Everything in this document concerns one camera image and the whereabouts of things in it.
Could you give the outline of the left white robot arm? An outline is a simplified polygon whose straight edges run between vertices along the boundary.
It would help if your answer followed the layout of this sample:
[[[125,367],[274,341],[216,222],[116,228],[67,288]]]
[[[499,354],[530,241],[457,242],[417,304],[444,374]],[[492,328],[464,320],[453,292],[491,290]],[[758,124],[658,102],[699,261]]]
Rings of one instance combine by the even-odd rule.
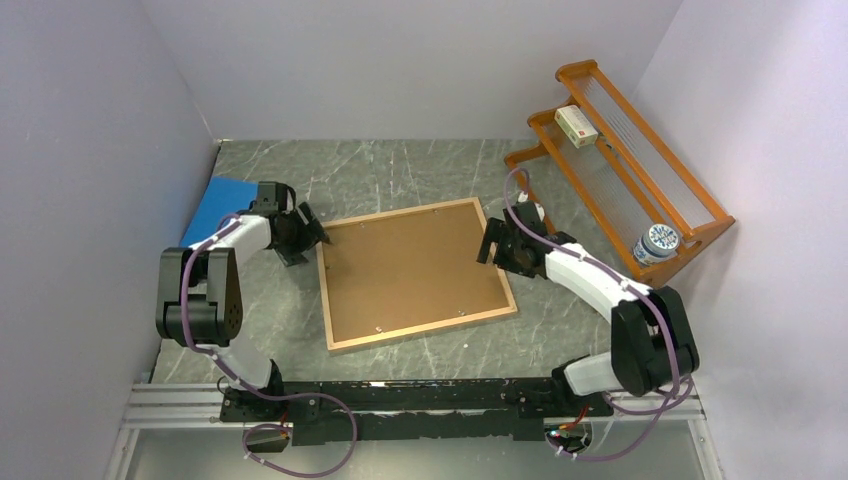
[[[170,247],[160,256],[155,326],[164,340],[209,358],[245,394],[262,420],[286,406],[279,368],[250,341],[240,339],[245,317],[240,268],[261,251],[286,267],[306,263],[306,252],[329,235],[291,186],[262,181],[247,208],[228,213],[203,239]]]

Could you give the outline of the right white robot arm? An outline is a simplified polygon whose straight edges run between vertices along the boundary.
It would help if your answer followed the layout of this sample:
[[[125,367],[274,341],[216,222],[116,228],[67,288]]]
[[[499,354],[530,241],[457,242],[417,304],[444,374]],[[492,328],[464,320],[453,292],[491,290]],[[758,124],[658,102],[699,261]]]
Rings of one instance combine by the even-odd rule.
[[[562,286],[608,323],[608,351],[558,369],[561,381],[549,390],[553,408],[572,415],[592,394],[686,390],[700,358],[679,293],[634,281],[591,255],[574,237],[548,233],[540,211],[534,202],[524,201],[504,209],[502,218],[488,218],[477,260]]]

